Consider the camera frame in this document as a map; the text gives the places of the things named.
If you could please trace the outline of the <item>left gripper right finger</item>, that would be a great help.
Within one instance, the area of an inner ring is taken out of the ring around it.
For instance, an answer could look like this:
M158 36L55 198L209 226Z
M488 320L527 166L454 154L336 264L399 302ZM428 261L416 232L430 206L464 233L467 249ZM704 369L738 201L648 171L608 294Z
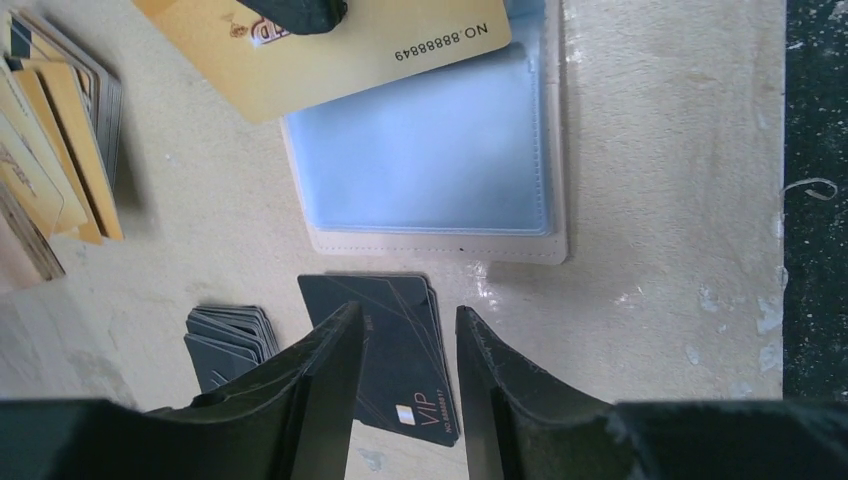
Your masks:
M811 400L610 404L456 312L473 479L843 479L847 406Z

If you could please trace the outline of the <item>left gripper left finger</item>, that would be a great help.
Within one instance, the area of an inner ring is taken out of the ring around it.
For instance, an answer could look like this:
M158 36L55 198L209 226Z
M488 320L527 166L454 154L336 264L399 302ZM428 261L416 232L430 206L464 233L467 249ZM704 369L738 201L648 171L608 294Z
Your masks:
M365 322L350 302L184 408L106 399L5 401L5 479L341 479Z

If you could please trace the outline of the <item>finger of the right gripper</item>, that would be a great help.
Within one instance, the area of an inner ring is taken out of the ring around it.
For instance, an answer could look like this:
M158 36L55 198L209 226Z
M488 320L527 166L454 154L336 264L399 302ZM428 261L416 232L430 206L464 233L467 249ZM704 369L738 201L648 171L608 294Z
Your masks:
M345 0L239 0L261 17L295 35L324 34L344 19Z

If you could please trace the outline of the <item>single gold credit card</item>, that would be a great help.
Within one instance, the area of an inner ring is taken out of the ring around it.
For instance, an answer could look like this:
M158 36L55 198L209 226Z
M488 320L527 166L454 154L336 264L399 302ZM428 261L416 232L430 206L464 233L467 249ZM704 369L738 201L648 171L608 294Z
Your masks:
M254 124L508 45L502 1L350 1L332 31L296 35L237 1L136 7Z

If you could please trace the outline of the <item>black VIP card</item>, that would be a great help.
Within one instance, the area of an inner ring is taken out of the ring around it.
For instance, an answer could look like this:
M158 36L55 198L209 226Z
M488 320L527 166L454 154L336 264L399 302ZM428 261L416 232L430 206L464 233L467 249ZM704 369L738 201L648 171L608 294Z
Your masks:
M355 419L445 447L460 437L434 289L421 274L304 274L310 321L360 305L365 332Z

